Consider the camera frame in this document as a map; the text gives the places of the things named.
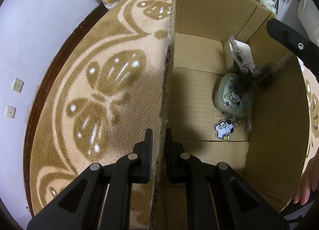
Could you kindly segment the person's hand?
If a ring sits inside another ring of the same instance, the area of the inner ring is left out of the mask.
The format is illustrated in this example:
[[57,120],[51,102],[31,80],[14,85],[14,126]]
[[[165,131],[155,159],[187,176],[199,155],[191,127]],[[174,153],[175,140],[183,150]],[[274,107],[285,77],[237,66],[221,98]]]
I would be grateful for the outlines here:
[[318,190],[318,168],[318,154],[316,154],[309,160],[307,168],[299,179],[294,193],[294,203],[300,202],[301,205],[306,204],[309,200],[310,192]]

